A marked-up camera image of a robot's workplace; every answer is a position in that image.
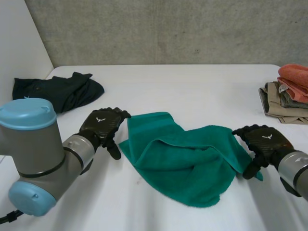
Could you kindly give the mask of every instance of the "stack of folded clothes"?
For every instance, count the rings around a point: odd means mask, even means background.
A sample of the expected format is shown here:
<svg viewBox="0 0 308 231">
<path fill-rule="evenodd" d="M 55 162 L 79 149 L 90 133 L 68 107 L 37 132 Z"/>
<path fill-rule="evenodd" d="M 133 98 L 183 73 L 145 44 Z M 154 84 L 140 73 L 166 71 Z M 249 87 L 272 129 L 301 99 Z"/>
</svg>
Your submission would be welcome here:
<svg viewBox="0 0 308 231">
<path fill-rule="evenodd" d="M 308 67 L 287 64 L 278 73 L 278 82 L 259 89 L 265 114 L 285 124 L 308 124 Z"/>
</svg>

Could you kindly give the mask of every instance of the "cable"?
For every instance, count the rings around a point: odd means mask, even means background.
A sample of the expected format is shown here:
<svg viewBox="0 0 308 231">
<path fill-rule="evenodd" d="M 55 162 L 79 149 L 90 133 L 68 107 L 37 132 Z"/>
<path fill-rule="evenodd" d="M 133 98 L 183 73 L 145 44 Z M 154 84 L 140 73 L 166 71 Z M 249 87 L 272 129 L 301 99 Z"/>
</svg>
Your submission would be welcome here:
<svg viewBox="0 0 308 231">
<path fill-rule="evenodd" d="M 6 222 L 11 223 L 11 222 L 17 220 L 17 218 L 20 217 L 23 214 L 24 213 L 19 211 L 19 210 L 16 210 L 16 211 L 13 211 L 11 213 L 8 213 L 5 217 L 0 218 L 0 225 L 4 224 Z"/>
</svg>

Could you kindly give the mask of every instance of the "folded khaki fabric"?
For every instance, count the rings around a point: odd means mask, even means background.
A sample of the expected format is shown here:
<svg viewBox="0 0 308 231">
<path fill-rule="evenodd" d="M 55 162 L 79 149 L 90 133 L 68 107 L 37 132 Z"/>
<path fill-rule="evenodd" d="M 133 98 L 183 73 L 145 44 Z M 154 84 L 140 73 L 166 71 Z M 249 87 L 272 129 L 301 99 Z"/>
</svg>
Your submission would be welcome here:
<svg viewBox="0 0 308 231">
<path fill-rule="evenodd" d="M 277 82 L 272 82 L 259 89 L 264 113 L 278 117 L 280 122 L 284 124 L 308 124 L 308 109 L 284 108 L 281 106 L 278 87 Z"/>
</svg>

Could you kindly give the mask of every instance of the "white table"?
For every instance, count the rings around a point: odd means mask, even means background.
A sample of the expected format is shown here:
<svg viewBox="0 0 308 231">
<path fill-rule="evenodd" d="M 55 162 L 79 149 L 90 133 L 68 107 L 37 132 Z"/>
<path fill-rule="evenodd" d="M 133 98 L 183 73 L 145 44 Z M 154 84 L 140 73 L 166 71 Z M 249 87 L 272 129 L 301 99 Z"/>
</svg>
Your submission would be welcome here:
<svg viewBox="0 0 308 231">
<path fill-rule="evenodd" d="M 280 124 L 266 117 L 258 88 L 278 76 L 274 65 L 64 66 L 52 76 L 92 73 L 105 94 L 58 116 L 62 139 L 78 131 L 94 109 L 120 107 L 132 115 L 170 112 L 184 129 L 214 124 L 240 128 L 266 124 L 308 153 L 308 126 Z M 117 143 L 128 138 L 124 123 Z M 306 231 L 308 203 L 285 191 L 273 167 L 264 181 L 235 178 L 221 201 L 209 208 L 187 207 L 145 182 L 125 156 L 113 160 L 99 149 L 90 171 L 79 177 L 44 217 L 22 215 L 1 231 Z M 0 165 L 0 217 L 14 210 L 7 191 L 18 179 L 13 161 Z"/>
</svg>

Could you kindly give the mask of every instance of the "teal towel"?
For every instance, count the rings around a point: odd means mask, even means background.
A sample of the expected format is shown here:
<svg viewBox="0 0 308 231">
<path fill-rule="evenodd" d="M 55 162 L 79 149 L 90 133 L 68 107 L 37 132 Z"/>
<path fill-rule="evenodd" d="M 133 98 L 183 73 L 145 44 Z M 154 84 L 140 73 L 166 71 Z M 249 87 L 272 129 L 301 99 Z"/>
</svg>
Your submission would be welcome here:
<svg viewBox="0 0 308 231">
<path fill-rule="evenodd" d="M 220 126 L 184 131 L 167 112 L 133 116 L 124 155 L 162 194 L 185 205 L 208 207 L 251 162 L 232 130 Z M 257 178 L 262 180 L 261 173 Z"/>
</svg>

